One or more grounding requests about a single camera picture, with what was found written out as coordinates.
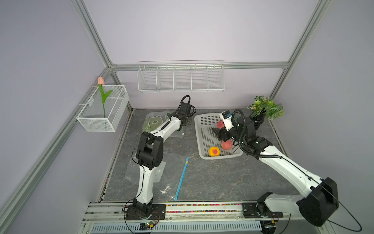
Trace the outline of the red peach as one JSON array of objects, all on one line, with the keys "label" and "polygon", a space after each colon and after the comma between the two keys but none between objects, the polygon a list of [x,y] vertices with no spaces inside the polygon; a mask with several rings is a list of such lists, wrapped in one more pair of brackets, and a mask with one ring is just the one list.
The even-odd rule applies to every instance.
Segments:
[{"label": "red peach", "polygon": [[230,150],[233,147],[232,141],[229,139],[227,141],[222,141],[221,146],[224,150]]},{"label": "red peach", "polygon": [[224,128],[224,126],[225,126],[225,124],[224,124],[223,121],[219,121],[219,122],[217,123],[217,128],[219,128],[219,129]]}]

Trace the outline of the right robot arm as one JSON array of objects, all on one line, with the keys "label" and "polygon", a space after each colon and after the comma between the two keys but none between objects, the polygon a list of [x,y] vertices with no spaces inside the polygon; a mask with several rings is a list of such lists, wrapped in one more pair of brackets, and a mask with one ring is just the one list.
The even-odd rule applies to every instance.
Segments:
[{"label": "right robot arm", "polygon": [[219,140],[233,140],[242,152],[270,166],[298,191],[299,195],[266,193],[258,199],[259,209],[301,215],[310,224],[321,227],[339,208],[338,186],[331,178],[323,179],[296,164],[269,140],[257,136],[254,123],[247,117],[220,114],[223,127],[214,128]]}]

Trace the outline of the clear blue-zipper bag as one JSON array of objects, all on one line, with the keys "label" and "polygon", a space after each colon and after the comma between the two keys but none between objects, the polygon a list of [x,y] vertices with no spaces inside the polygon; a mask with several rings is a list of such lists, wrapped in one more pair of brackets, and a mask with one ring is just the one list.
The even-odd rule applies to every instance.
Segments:
[{"label": "clear blue-zipper bag", "polygon": [[130,161],[125,179],[137,185],[134,197],[141,201],[174,201],[186,161],[186,156],[174,153],[164,153],[159,166],[152,169]]}]

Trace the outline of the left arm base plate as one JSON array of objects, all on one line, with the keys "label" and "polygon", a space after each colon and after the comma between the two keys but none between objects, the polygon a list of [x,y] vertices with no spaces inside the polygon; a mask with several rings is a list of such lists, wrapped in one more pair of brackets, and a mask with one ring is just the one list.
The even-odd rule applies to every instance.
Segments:
[{"label": "left arm base plate", "polygon": [[165,204],[129,205],[125,212],[126,220],[164,220],[166,215]]}]

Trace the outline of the yellow-red peach front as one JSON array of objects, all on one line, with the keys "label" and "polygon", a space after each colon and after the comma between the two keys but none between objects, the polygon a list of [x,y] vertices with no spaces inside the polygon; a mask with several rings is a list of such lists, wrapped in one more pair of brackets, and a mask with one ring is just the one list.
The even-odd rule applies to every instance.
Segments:
[{"label": "yellow-red peach front", "polygon": [[215,147],[215,146],[210,147],[208,150],[208,154],[210,157],[220,156],[220,153],[221,153],[220,148]]}]

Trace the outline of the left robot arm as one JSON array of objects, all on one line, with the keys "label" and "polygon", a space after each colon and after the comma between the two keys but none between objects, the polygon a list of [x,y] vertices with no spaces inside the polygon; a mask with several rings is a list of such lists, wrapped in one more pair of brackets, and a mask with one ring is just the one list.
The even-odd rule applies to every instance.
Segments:
[{"label": "left robot arm", "polygon": [[140,169],[138,191],[133,199],[135,209],[149,216],[153,203],[153,184],[157,167],[164,156],[164,142],[175,131],[180,131],[196,113],[189,102],[181,101],[167,120],[151,132],[143,132],[138,144],[136,159]]}]

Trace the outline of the green printed zip-top bag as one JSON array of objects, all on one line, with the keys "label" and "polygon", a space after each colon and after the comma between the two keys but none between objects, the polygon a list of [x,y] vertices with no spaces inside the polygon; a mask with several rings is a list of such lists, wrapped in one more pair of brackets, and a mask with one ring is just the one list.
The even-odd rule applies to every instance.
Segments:
[{"label": "green printed zip-top bag", "polygon": [[[160,112],[150,112],[146,115],[144,123],[142,125],[143,132],[152,132],[159,126],[163,125],[168,120],[168,115],[172,115],[172,111],[160,111]],[[174,131],[169,137],[185,137],[185,128],[182,127],[180,131]]]}]

